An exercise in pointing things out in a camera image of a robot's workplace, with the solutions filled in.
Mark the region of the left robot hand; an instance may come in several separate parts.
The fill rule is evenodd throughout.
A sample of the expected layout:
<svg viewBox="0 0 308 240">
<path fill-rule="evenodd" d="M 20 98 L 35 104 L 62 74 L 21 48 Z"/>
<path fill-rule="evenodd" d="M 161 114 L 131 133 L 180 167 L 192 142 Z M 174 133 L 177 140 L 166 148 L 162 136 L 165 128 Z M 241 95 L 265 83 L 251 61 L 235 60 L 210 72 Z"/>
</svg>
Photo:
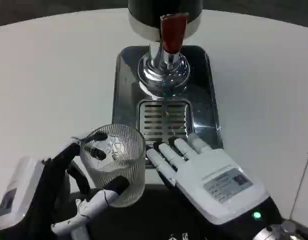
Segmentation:
<svg viewBox="0 0 308 240">
<path fill-rule="evenodd" d="M 86 176 L 73 163 L 83 142 L 75 137 L 54 158 L 19 160 L 0 204 L 0 240 L 55 240 L 73 233 L 107 209 L 129 187 L 129 180 L 119 175 L 91 195 Z M 86 198 L 76 199 L 75 216 L 54 222 L 55 204 L 67 174 L 76 180 Z"/>
</svg>

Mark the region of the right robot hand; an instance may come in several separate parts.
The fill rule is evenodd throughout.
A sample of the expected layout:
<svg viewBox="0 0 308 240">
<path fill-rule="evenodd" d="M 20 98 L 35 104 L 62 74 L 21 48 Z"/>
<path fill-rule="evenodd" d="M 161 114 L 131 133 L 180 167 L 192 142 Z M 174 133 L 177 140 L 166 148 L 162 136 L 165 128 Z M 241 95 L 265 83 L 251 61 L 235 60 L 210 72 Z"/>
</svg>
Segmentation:
<svg viewBox="0 0 308 240">
<path fill-rule="evenodd" d="M 193 216 L 207 240 L 277 240 L 282 216 L 257 177 L 196 134 L 146 148 L 164 184 Z"/>
</svg>

